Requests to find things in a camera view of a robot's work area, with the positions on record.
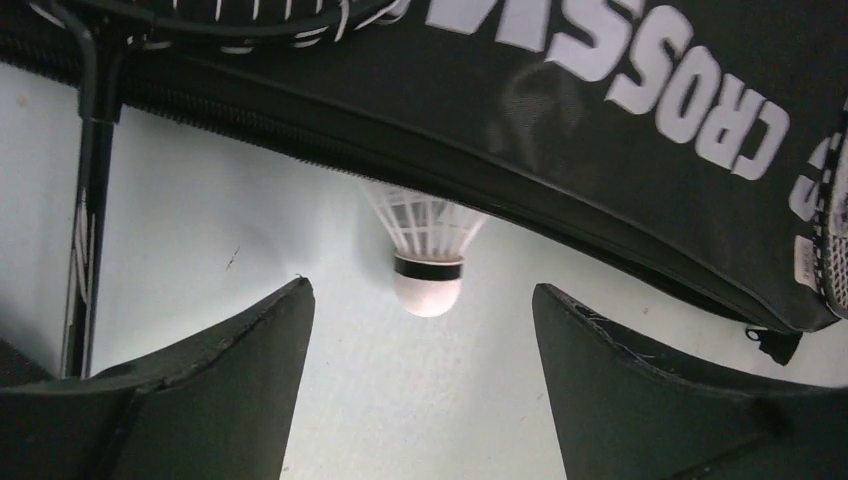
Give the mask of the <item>black racket bag crossway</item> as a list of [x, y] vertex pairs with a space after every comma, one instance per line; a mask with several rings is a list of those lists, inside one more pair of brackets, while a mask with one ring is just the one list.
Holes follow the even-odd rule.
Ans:
[[1, 59], [425, 190], [694, 306], [800, 337], [847, 316], [843, 1], [5, 1]]

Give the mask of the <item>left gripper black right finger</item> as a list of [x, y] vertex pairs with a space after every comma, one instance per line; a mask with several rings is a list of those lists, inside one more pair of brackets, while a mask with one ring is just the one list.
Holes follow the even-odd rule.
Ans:
[[847, 391], [695, 357], [559, 288], [532, 312], [571, 479], [843, 479]]

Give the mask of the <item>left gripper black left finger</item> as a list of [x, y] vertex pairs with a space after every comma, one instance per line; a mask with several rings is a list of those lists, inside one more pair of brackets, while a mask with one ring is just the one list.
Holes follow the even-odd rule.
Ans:
[[245, 311], [86, 378], [1, 346], [5, 479], [276, 479], [315, 311], [299, 277]]

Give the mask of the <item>shuttlecock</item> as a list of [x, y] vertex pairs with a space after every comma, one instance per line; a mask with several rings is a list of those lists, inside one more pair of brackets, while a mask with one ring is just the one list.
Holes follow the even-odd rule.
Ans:
[[435, 318], [457, 303], [465, 254], [489, 216], [420, 191], [375, 180], [362, 188], [394, 246], [393, 283], [410, 314]]

